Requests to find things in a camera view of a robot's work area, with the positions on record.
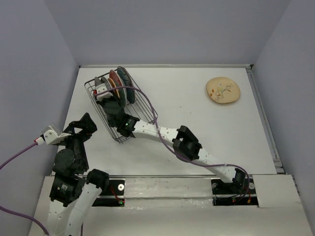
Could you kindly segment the black wire dish rack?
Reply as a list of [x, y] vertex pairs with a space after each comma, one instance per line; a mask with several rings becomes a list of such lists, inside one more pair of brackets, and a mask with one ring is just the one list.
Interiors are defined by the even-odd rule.
[[147, 99], [139, 92], [140, 88], [137, 84], [133, 82], [133, 85], [137, 89], [135, 91], [135, 102], [133, 104], [127, 102], [125, 108], [122, 108], [116, 95], [109, 99], [103, 99], [101, 102], [96, 100], [94, 79], [84, 84], [103, 124], [111, 137], [120, 144], [131, 138], [131, 136], [126, 136], [126, 131], [129, 126], [135, 124], [136, 118], [149, 124], [155, 124], [154, 118], [158, 117], [157, 112], [151, 110]]

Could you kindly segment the red plate with teal flower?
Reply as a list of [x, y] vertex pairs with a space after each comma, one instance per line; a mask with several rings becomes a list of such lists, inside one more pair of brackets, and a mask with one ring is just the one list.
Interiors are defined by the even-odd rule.
[[[109, 77], [114, 81], [114, 83], [117, 87], [123, 86], [122, 80], [120, 79], [119, 75], [117, 74], [117, 72], [115, 70], [110, 70]], [[121, 106], [123, 108], [125, 108], [126, 102], [127, 102], [125, 89], [119, 88], [118, 91], [119, 91], [119, 99], [121, 102]]]

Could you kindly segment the dark teal blossom plate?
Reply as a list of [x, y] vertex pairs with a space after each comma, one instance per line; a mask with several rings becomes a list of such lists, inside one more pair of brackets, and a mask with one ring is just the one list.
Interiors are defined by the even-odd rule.
[[[123, 83], [127, 87], [133, 87], [132, 79], [127, 70], [124, 67], [118, 66], [117, 73], [119, 77], [122, 79]], [[131, 88], [126, 89], [127, 92], [127, 100], [133, 104], [135, 102], [135, 92]]]

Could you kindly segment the white plate with teal rim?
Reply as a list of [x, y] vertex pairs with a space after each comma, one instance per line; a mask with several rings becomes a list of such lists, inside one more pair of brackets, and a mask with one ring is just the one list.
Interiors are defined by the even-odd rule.
[[112, 88], [109, 81], [105, 77], [101, 77], [100, 80], [106, 86], [107, 90], [110, 90]]

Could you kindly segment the woven bamboo tray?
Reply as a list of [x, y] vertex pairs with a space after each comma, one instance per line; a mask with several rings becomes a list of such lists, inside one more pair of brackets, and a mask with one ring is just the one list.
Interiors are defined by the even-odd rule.
[[112, 78], [108, 78], [107, 80], [108, 80], [108, 82], [110, 83], [111, 87], [112, 87], [112, 88], [115, 88], [115, 89], [114, 89], [115, 95], [116, 95], [118, 98], [120, 98], [120, 91], [119, 91], [119, 89], [116, 89], [118, 86], [116, 85], [115, 81], [114, 81]]

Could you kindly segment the grey plate with deer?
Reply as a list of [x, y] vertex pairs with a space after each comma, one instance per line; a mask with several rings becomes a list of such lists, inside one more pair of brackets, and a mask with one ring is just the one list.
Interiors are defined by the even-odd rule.
[[104, 86], [104, 83], [101, 81], [101, 79], [99, 77], [95, 77], [94, 78], [94, 85], [95, 85], [95, 88], [97, 89], [98, 87]]

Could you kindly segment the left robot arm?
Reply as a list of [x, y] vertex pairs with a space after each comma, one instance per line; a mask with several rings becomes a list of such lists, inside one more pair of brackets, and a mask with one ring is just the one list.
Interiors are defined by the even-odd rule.
[[109, 188], [109, 175], [89, 170], [84, 142], [97, 131], [89, 113], [60, 132], [50, 125], [43, 137], [47, 145], [62, 146], [53, 165], [47, 231], [51, 236], [77, 236], [93, 203]]

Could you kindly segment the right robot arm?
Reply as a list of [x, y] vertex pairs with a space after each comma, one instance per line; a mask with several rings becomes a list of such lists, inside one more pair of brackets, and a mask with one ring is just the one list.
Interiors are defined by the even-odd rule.
[[230, 192], [237, 193], [247, 184], [248, 176], [243, 168], [220, 163], [218, 159], [205, 150], [196, 136], [186, 126], [180, 128], [157, 127], [127, 114], [118, 100], [104, 99], [98, 101], [111, 127], [124, 137], [147, 139], [160, 142], [178, 159], [199, 167], [203, 167], [217, 175], [226, 183]]

